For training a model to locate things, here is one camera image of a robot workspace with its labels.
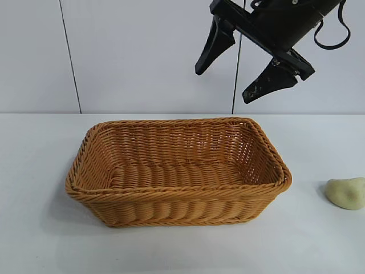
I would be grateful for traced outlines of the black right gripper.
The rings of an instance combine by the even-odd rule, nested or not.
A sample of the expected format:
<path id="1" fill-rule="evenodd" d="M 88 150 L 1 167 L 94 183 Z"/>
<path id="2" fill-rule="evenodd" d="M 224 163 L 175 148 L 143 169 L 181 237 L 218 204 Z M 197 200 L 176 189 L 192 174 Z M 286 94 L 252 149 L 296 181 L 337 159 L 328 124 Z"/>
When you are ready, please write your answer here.
<path id="1" fill-rule="evenodd" d="M 243 91 L 244 103 L 249 104 L 267 94 L 292 88 L 298 81 L 294 73 L 306 80 L 314 72 L 312 65 L 293 47 L 323 18 L 313 4 L 292 4 L 292 1 L 267 1 L 268 7 L 247 12 L 232 1 L 213 1 L 209 35 L 194 66 L 202 75 L 228 48 L 235 44 L 238 30 L 273 59 L 263 72 Z"/>

